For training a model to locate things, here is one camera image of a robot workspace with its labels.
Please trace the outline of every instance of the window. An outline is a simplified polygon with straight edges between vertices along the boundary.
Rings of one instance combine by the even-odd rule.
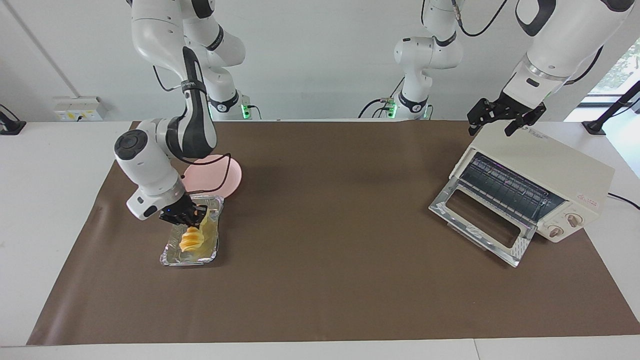
[[[583,104],[611,104],[640,80],[640,38],[589,92]]]

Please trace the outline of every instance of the oven label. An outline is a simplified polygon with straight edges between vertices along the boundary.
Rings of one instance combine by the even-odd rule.
[[[544,135],[543,133],[539,133],[537,131],[535,131],[532,128],[529,128],[529,134],[531,134],[532,136],[539,138],[540,140],[549,140],[549,137],[547,135]]]
[[[598,204],[597,201],[585,196],[584,194],[579,193],[577,198],[581,203],[583,203],[583,204],[585,204],[587,206],[590,206],[590,207],[592,207],[594,209],[597,209],[597,208],[600,207],[600,205]]]

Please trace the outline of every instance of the white wall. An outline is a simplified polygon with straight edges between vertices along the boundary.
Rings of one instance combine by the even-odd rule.
[[[171,117],[181,96],[157,85],[150,64],[132,47],[131,9],[124,0],[57,0],[8,3],[84,96],[99,96],[109,120]],[[469,31],[482,28],[501,0],[467,1]],[[496,98],[530,44],[511,0],[483,36],[459,34],[463,63],[434,70],[434,118],[465,119],[478,98]],[[26,120],[52,120],[54,96],[69,88],[37,55],[35,46],[0,4],[0,102]],[[369,100],[388,95],[402,77],[393,59],[396,42],[427,36],[420,0],[218,0],[216,18],[243,39],[244,64],[231,68],[236,85],[269,119],[356,117]],[[640,9],[605,46],[592,73],[547,101],[545,119],[563,120],[615,61],[640,37]],[[161,73],[167,85],[178,82]]]

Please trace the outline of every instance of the toaster oven knob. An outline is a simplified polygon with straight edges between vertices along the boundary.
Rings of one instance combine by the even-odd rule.
[[[571,227],[578,227],[582,225],[582,217],[578,214],[567,214],[566,220],[569,222]]]
[[[560,236],[564,233],[561,227],[558,226],[550,226],[549,227],[549,237],[555,238],[556,236]]]

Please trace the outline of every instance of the pink plate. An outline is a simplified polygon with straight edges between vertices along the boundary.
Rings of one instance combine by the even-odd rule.
[[[204,159],[196,160],[195,163],[206,163],[211,160],[219,158],[221,155],[209,155]],[[225,171],[227,171],[228,158],[219,160],[211,165],[190,165],[184,172],[184,187],[188,192],[197,190],[215,189],[222,183],[225,178]],[[231,159],[229,165],[229,175],[225,184],[215,192],[202,193],[199,195],[218,195],[222,197],[228,197],[233,194],[237,187],[240,185],[242,179],[242,169],[240,164]]]

